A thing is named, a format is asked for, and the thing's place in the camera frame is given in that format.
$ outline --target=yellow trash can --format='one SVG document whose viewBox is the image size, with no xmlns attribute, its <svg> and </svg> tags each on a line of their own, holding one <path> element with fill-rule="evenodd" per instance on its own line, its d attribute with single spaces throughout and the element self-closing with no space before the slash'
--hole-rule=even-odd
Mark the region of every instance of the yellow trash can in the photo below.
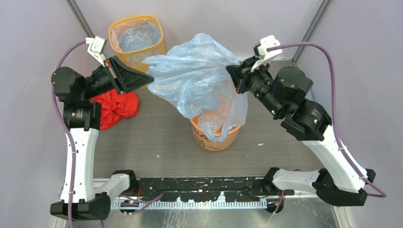
<svg viewBox="0 0 403 228">
<path fill-rule="evenodd" d="M 161 33 L 160 41 L 151 47 L 147 47 L 141 50 L 123 52 L 119 47 L 119 37 L 131 28 L 142 26 L 150 22 L 154 22 L 158 26 Z M 161 29 L 161 25 L 155 17 L 150 15 L 139 15 L 118 20 L 117 22 L 113 23 L 109 28 L 109 40 L 112 49 L 116 52 L 117 57 L 128 67 L 139 70 L 141 72 L 146 72 L 148 70 L 148 65 L 141 63 L 145 58 L 155 55 L 165 55 L 163 31 Z"/>
</svg>

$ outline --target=gray wooden tabletop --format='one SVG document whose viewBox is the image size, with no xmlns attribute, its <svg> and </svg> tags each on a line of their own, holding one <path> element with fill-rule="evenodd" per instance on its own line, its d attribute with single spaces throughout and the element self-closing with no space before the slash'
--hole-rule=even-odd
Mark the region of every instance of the gray wooden tabletop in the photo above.
<svg viewBox="0 0 403 228">
<path fill-rule="evenodd" d="M 275 61 L 273 76 L 289 61 Z M 171 104 L 147 89 L 136 91 L 139 114 L 101 131 L 96 143 L 94 178 L 131 169 L 138 177 L 264 176 L 270 167 L 317 170 L 315 155 L 280 127 L 248 94 L 248 115 L 235 142 L 221 152 L 200 147 L 192 125 Z"/>
</svg>

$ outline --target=red cloth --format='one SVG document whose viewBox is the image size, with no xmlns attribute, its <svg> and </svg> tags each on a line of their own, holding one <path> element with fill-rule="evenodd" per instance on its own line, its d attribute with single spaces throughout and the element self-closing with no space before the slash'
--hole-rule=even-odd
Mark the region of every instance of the red cloth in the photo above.
<svg viewBox="0 0 403 228">
<path fill-rule="evenodd" d="M 101 130 L 114 126 L 122 118 L 136 116 L 139 99 L 134 92 L 120 95 L 115 89 L 90 99 L 101 103 Z"/>
</svg>

